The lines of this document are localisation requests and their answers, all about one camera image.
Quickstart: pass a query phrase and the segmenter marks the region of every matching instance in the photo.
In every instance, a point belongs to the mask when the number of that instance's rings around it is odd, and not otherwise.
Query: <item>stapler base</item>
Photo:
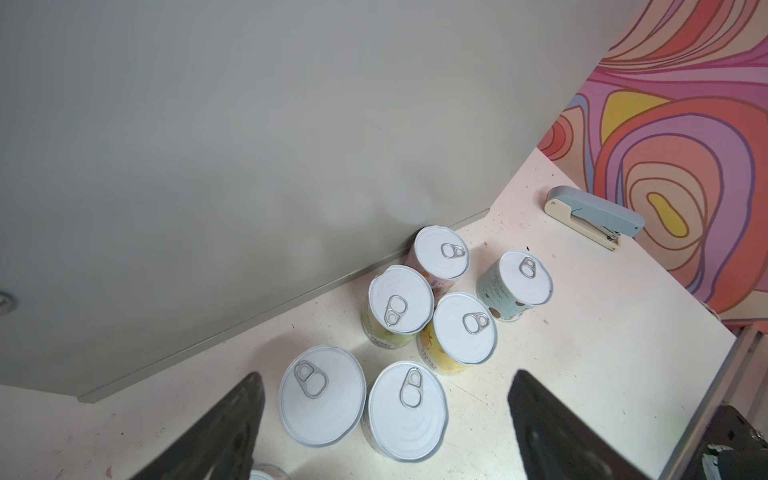
[[[613,237],[583,218],[575,217],[571,214],[571,207],[560,200],[547,200],[544,204],[544,212],[611,251],[619,248],[618,234]]]

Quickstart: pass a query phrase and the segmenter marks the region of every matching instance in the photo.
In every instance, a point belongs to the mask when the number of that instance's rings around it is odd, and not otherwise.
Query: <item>white can lid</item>
[[[502,255],[498,269],[504,285],[526,305],[547,303],[552,296],[552,277],[530,253],[510,250]]]
[[[424,227],[413,242],[416,258],[430,275],[446,280],[464,274],[469,268],[469,249],[464,240],[446,227]]]
[[[259,470],[251,470],[248,480],[275,480],[272,475]]]
[[[373,315],[392,333],[418,332],[432,318],[435,297],[429,283],[413,268],[392,265],[368,288]]]
[[[427,459],[442,443],[448,404],[440,381],[416,362],[395,362],[371,388],[368,417],[373,438],[401,462]]]
[[[293,360],[277,401],[280,423],[308,447],[338,442],[355,428],[366,402],[366,378],[344,349],[314,346]]]
[[[456,292],[444,296],[432,322],[440,346],[459,363],[483,363],[496,348],[496,322],[488,307],[474,295]]]

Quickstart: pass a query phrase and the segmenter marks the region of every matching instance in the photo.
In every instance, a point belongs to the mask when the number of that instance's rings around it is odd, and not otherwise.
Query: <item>can rim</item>
[[[275,478],[261,470],[251,470],[248,480],[275,480]]]
[[[373,393],[376,391],[376,387],[379,386],[379,380],[389,370],[392,370],[392,369],[396,368],[397,366],[401,366],[401,365],[410,365],[410,366],[419,367],[420,368],[420,373],[422,375],[429,375],[430,377],[432,377],[432,379],[435,381],[435,384],[438,386],[438,388],[440,390],[440,396],[442,398],[442,404],[443,404],[443,407],[445,409],[445,420],[442,423],[442,432],[440,432],[440,439],[437,441],[437,443],[435,443],[435,446],[432,447],[432,450],[430,450],[429,453],[427,453],[424,456],[419,457],[419,458],[400,458],[397,455],[393,454],[391,451],[389,451],[389,449],[386,448],[386,446],[384,446],[382,444],[381,440],[379,440],[379,435],[376,432],[376,428],[375,428],[375,426],[373,424],[372,417],[371,417],[371,403],[372,403],[371,399],[373,398]],[[382,449],[382,451],[384,453],[386,453],[386,455],[388,457],[390,457],[390,458],[392,458],[394,460],[397,460],[398,462],[418,463],[418,462],[423,462],[423,461],[427,460],[428,458],[432,457],[440,449],[440,447],[442,446],[442,441],[445,438],[445,431],[448,429],[448,420],[449,420],[448,399],[445,396],[445,390],[442,388],[442,383],[440,383],[440,379],[437,378],[437,375],[435,375],[435,373],[430,368],[428,368],[427,366],[425,366],[425,365],[423,365],[423,364],[421,364],[419,362],[414,362],[412,360],[400,360],[398,362],[391,363],[386,368],[384,368],[384,370],[381,371],[379,376],[376,377],[376,381],[373,383],[373,386],[371,387],[371,393],[368,395],[368,401],[366,402],[366,411],[368,413],[369,426],[370,426],[370,429],[371,429],[371,434],[372,434],[373,439],[376,441],[376,444],[379,446],[379,448]]]
[[[509,255],[510,253],[521,253],[522,255],[525,255],[526,257],[530,257],[530,258],[534,259],[536,261],[536,263],[538,263],[538,265],[544,271],[544,273],[547,274],[547,280],[549,280],[549,295],[547,295],[547,298],[543,302],[529,303],[528,305],[538,306],[538,305],[544,305],[545,303],[549,302],[549,300],[552,299],[552,293],[554,292],[554,283],[552,282],[552,275],[549,274],[549,270],[547,270],[547,267],[544,266],[542,261],[539,260],[537,256],[531,255],[531,252],[524,252],[522,250],[508,250],[508,251],[504,252],[504,254],[501,257],[499,257],[499,259],[498,259],[499,276],[498,277],[502,281],[502,284],[504,285],[504,288],[507,289],[509,291],[509,293],[511,293],[513,296],[517,297],[515,295],[515,292],[513,292],[509,288],[509,285],[507,285],[507,283],[504,281],[504,277],[502,277],[502,275],[501,275],[502,259],[504,257],[506,257],[507,255]]]
[[[271,478],[272,480],[276,480],[276,477],[272,473],[268,473],[267,469],[273,470],[273,473],[275,475],[278,475],[278,476],[282,475],[283,478],[288,478],[288,474],[285,473],[285,471],[282,468],[278,467],[277,465],[272,465],[271,463],[254,462],[253,465],[251,465],[250,467],[251,474],[253,474],[254,472],[259,472],[259,473],[263,473],[264,475],[268,475],[269,478]]]
[[[491,326],[492,326],[492,328],[493,328],[493,332],[494,332],[494,336],[493,336],[493,346],[491,347],[490,351],[488,351],[488,355],[486,355],[486,356],[485,356],[485,357],[484,357],[482,360],[480,360],[480,361],[478,361],[478,362],[463,362],[463,361],[461,361],[460,359],[457,359],[456,357],[454,357],[453,355],[451,355],[451,353],[450,353],[448,350],[446,350],[446,349],[445,349],[445,344],[444,344],[444,343],[443,343],[443,342],[440,340],[440,333],[439,333],[439,331],[438,331],[438,329],[437,329],[437,323],[435,323],[435,324],[434,324],[434,328],[435,328],[435,336],[437,336],[437,341],[438,341],[438,343],[440,343],[440,345],[442,346],[443,350],[445,351],[445,353],[447,353],[447,354],[448,354],[448,356],[449,356],[449,357],[451,357],[452,359],[454,359],[456,362],[458,362],[458,363],[461,363],[462,365],[473,366],[473,365],[480,365],[481,363],[485,363],[485,362],[487,362],[487,361],[488,361],[488,359],[489,359],[489,358],[491,358],[491,355],[493,355],[493,352],[495,352],[495,351],[496,351],[496,346],[498,345],[498,328],[496,327],[495,318],[494,318],[494,316],[491,314],[491,310],[488,308],[488,306],[487,306],[487,305],[485,305],[485,304],[482,302],[482,300],[480,300],[478,297],[476,297],[476,296],[474,296],[474,295],[472,295],[472,294],[470,294],[470,293],[467,293],[467,292],[452,292],[452,293],[449,293],[448,295],[446,295],[446,296],[442,297],[442,298],[441,298],[441,299],[440,299],[440,300],[437,302],[438,306],[440,306],[440,303],[441,303],[443,300],[445,300],[446,298],[449,298],[450,296],[466,296],[466,297],[468,297],[470,300],[472,300],[472,301],[476,302],[476,303],[477,303],[477,304],[478,304],[478,305],[479,305],[479,306],[480,306],[480,307],[481,307],[481,308],[484,310],[484,313],[485,313],[486,315],[488,315],[488,319],[490,320]],[[434,315],[432,315],[432,321],[433,321],[433,322],[435,321],[435,317],[434,317]]]
[[[419,241],[419,236],[421,236],[423,231],[431,229],[431,228],[436,228],[436,229],[439,229],[439,230],[447,230],[448,232],[452,233],[456,238],[458,238],[458,240],[462,243],[462,247],[464,248],[464,251],[467,253],[467,264],[464,266],[464,270],[462,270],[462,272],[459,275],[452,276],[451,278],[444,278],[442,276],[435,275],[434,273],[429,271],[429,268],[427,268],[424,265],[424,263],[422,262],[422,260],[419,258],[419,253],[416,252],[416,242]],[[427,273],[429,273],[430,276],[433,276],[433,277],[435,277],[436,279],[439,279],[439,280],[456,280],[456,279],[458,279],[460,276],[462,276],[465,273],[467,273],[467,270],[469,270],[469,263],[472,261],[472,259],[469,256],[469,248],[467,247],[467,243],[464,241],[462,236],[459,235],[458,233],[456,233],[454,230],[452,230],[452,229],[450,229],[448,227],[443,227],[441,225],[429,225],[428,227],[423,227],[421,230],[419,230],[419,232],[416,234],[416,238],[413,239],[413,247],[412,248],[413,248],[413,255],[416,257],[416,259],[422,265],[422,268]]]
[[[426,291],[428,292],[429,299],[430,299],[429,300],[429,314],[427,315],[426,319],[422,322],[422,324],[421,324],[421,326],[419,328],[415,328],[413,330],[407,330],[405,332],[400,331],[400,330],[393,330],[393,329],[389,328],[386,325],[386,322],[382,321],[379,318],[379,316],[376,315],[376,311],[373,309],[373,305],[371,305],[371,292],[373,291],[373,284],[374,284],[374,282],[376,282],[377,278],[379,278],[381,275],[386,273],[389,269],[396,269],[396,270],[397,269],[406,269],[406,270],[410,270],[411,272],[413,272],[413,274],[415,274],[416,277],[419,278],[421,283],[423,283],[423,285],[426,287]],[[368,285],[368,307],[370,308],[371,313],[373,314],[373,318],[375,318],[376,321],[379,322],[379,325],[383,326],[385,329],[387,329],[388,331],[390,331],[392,333],[396,333],[397,335],[410,335],[412,333],[420,332],[424,328],[424,326],[426,326],[426,324],[429,323],[429,320],[432,319],[432,313],[434,313],[434,311],[435,311],[435,296],[432,294],[432,288],[429,286],[429,282],[427,281],[426,278],[424,278],[424,276],[421,273],[417,272],[416,270],[414,270],[410,266],[397,264],[397,265],[391,265],[391,266],[387,267],[386,270],[381,272],[379,275],[376,275],[376,276],[373,277],[373,280],[371,280],[371,283]]]
[[[344,356],[349,357],[353,361],[353,365],[356,367],[356,371],[358,372],[358,380],[360,381],[360,384],[362,386],[362,398],[360,399],[360,407],[358,408],[357,415],[355,416],[355,421],[352,423],[352,425],[345,430],[342,434],[338,435],[335,439],[328,441],[328,442],[322,442],[322,443],[314,443],[314,442],[307,442],[305,439],[302,439],[299,437],[296,432],[293,430],[293,428],[288,424],[288,421],[285,418],[285,412],[283,411],[283,395],[285,392],[285,385],[288,380],[288,378],[291,378],[290,373],[293,371],[293,368],[296,366],[296,364],[303,358],[305,358],[310,353],[314,353],[317,350],[323,350],[323,349],[332,349],[339,353],[342,353]],[[360,362],[357,361],[357,358],[355,356],[346,351],[345,349],[339,348],[337,346],[330,346],[330,345],[317,345],[314,347],[311,347],[307,350],[305,350],[303,353],[298,355],[293,361],[288,365],[288,368],[286,369],[285,373],[283,374],[283,379],[280,381],[280,390],[277,393],[277,414],[280,417],[280,424],[283,426],[283,430],[288,434],[290,438],[295,440],[296,442],[300,443],[301,445],[304,445],[306,447],[311,448],[322,448],[327,447],[330,445],[333,445],[346,437],[348,433],[350,433],[354,428],[357,426],[357,424],[360,423],[360,419],[362,418],[362,413],[365,410],[366,407],[366,397],[367,397],[367,388],[366,388],[366,376],[365,373],[362,371],[362,367],[360,366]]]

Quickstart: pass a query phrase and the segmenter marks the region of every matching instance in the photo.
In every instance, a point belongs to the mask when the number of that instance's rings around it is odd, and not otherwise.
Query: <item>can label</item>
[[[505,322],[520,318],[525,310],[532,308],[526,305],[504,285],[502,273],[498,268],[499,260],[491,265],[477,281],[478,298],[491,310],[491,314]]]
[[[435,300],[445,295],[445,293],[448,292],[448,289],[456,284],[457,279],[447,280],[429,273],[416,257],[415,247],[411,247],[411,251],[408,253],[406,261],[403,265],[410,266],[417,272],[421,273],[424,278],[426,278],[427,283],[429,283],[429,288],[432,289],[432,294],[435,296]]]
[[[419,348],[419,355],[429,368],[442,375],[455,375],[469,368],[469,365],[456,362],[445,350],[442,349],[440,342],[435,334],[435,324],[430,321],[419,334],[419,341],[416,343]]]
[[[373,342],[374,345],[385,349],[398,349],[416,337],[415,333],[403,335],[401,333],[392,333],[384,328],[384,325],[379,323],[373,315],[370,302],[366,303],[366,308],[363,310],[360,319],[362,320],[362,329],[366,333],[368,340]]]

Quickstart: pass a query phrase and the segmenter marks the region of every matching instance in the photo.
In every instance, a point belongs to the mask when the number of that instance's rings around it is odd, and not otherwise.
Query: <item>metal pull ring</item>
[[[461,245],[454,245],[453,243],[444,243],[440,246],[440,251],[445,258],[463,257],[467,254],[467,250]]]
[[[467,323],[467,319],[473,319],[475,323],[477,324],[474,326],[475,328],[470,327],[470,325]],[[467,313],[464,315],[464,318],[462,318],[462,321],[464,322],[464,328],[467,329],[467,332],[470,332],[472,335],[477,335],[484,329],[488,328],[489,325],[491,325],[491,319],[488,318],[488,315],[485,315],[483,312],[477,312],[477,313]]]
[[[299,386],[304,391],[304,395],[310,397],[312,400],[321,396],[328,388],[328,375],[306,360],[298,362],[296,366],[293,367],[293,374],[296,375],[296,380],[299,381]],[[323,387],[318,393],[310,393],[310,391],[306,389],[306,384],[309,382],[310,378],[312,378],[312,375],[320,375],[323,377]]]
[[[419,396],[419,401],[415,401],[414,396]],[[411,410],[418,410],[422,406],[424,399],[424,386],[422,384],[422,373],[416,367],[408,370],[406,380],[402,383],[400,389],[400,402]]]
[[[386,303],[386,311],[384,312],[384,323],[387,326],[393,326],[400,321],[400,317],[408,309],[408,302],[400,295],[392,295],[389,298],[389,302]]]
[[[526,257],[523,259],[522,262],[520,262],[520,273],[525,275],[528,278],[533,278],[536,276],[536,262],[530,258]]]

